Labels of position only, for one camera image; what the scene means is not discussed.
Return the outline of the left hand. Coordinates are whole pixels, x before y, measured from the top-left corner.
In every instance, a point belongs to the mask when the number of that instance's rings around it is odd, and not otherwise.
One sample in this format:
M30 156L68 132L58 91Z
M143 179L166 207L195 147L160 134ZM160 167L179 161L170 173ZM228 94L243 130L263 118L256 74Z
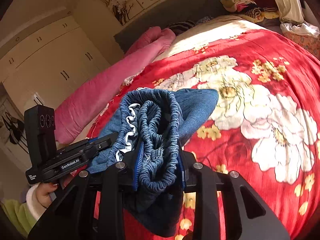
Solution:
M34 191L36 200L39 202L39 204L42 207L48 208L53 201L50 194L54 193L59 187L61 188L66 187L73 178L74 177L71 174L68 174L63 178L61 178L59 182L39 183L39 185Z

